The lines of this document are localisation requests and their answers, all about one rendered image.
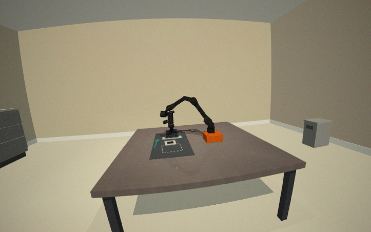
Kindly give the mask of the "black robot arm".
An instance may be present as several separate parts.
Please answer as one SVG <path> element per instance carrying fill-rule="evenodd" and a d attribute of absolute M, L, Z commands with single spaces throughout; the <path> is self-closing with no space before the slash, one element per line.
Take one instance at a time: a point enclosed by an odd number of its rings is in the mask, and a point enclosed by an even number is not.
<path fill-rule="evenodd" d="M 204 118 L 205 124 L 208 125 L 207 132 L 208 133 L 215 133 L 214 122 L 212 121 L 212 119 L 210 117 L 208 117 L 206 115 L 206 113 L 203 111 L 203 109 L 198 104 L 197 99 L 195 97 L 192 97 L 191 98 L 191 97 L 183 96 L 182 98 L 180 98 L 179 100 L 177 100 L 173 104 L 168 105 L 166 107 L 166 110 L 165 111 L 161 111 L 160 112 L 160 117 L 162 118 L 162 117 L 167 117 L 168 116 L 168 118 L 172 118 L 173 117 L 173 113 L 175 113 L 175 112 L 174 111 L 171 111 L 171 110 L 173 110 L 176 107 L 176 105 L 180 104 L 183 101 L 188 101 L 193 106 L 195 106 L 196 109 L 199 111 L 199 113 Z M 168 111 L 170 111 L 170 112 L 168 112 Z"/>

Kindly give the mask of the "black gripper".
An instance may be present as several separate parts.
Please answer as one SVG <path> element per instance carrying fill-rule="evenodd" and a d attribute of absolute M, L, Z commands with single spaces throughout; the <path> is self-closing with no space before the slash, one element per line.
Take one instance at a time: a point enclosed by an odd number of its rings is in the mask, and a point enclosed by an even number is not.
<path fill-rule="evenodd" d="M 168 127 L 170 128 L 170 131 L 172 132 L 173 131 L 173 128 L 174 128 L 173 117 L 172 118 L 168 118 L 168 120 L 169 120 Z"/>

